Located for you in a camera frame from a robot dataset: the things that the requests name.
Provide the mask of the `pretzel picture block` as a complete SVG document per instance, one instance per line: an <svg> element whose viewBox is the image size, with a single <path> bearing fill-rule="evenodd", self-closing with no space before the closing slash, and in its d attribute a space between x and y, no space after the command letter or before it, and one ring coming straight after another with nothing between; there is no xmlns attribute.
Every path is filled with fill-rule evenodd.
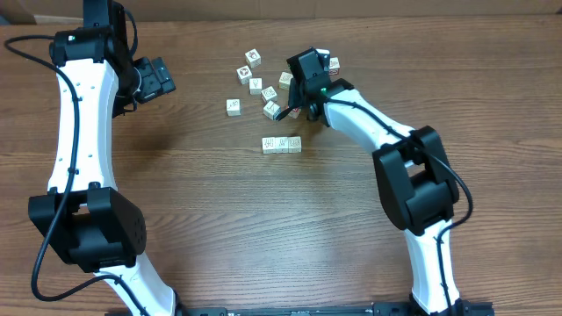
<svg viewBox="0 0 562 316"><path fill-rule="evenodd" d="M302 151L302 140L299 136L289 137L287 140L289 153L300 153Z"/></svg>

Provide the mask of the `giraffe picture block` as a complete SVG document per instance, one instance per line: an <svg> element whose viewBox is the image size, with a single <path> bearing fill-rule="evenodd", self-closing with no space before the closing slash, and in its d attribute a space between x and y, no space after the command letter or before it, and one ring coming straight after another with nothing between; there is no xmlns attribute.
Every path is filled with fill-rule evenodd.
<svg viewBox="0 0 562 316"><path fill-rule="evenodd" d="M287 137L275 138L275 150L277 154L285 154L289 152L289 143Z"/></svg>

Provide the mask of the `line drawing wooden block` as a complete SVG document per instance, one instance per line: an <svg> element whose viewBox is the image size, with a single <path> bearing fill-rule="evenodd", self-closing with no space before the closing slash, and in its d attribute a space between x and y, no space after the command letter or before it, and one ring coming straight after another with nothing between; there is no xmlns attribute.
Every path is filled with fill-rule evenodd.
<svg viewBox="0 0 562 316"><path fill-rule="evenodd" d="M264 154L275 154L277 152L276 138L275 137L262 138L262 150Z"/></svg>

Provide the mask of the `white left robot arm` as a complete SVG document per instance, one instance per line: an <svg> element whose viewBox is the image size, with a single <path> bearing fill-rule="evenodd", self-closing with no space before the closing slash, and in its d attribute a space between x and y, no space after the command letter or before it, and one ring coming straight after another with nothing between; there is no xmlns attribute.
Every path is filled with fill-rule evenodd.
<svg viewBox="0 0 562 316"><path fill-rule="evenodd" d="M28 214L67 264L107 282L132 315L181 315L177 293L146 254L141 210L118 191L112 170L112 121L175 89L161 59L136 58L133 17L115 1L87 1L83 25L58 32L49 53L61 99L56 161L47 193Z"/></svg>

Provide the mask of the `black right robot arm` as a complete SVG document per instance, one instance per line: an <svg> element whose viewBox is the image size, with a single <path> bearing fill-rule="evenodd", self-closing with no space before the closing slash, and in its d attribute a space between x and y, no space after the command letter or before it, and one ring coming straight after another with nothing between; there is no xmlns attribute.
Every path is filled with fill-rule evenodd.
<svg viewBox="0 0 562 316"><path fill-rule="evenodd" d="M344 133L372 154L380 203L407 240L414 309L456 315L460 306L450 258L458 175L433 128L414 129L387 117L343 79L332 80L327 50L289 58L293 75L288 108L305 108L311 121Z"/></svg>

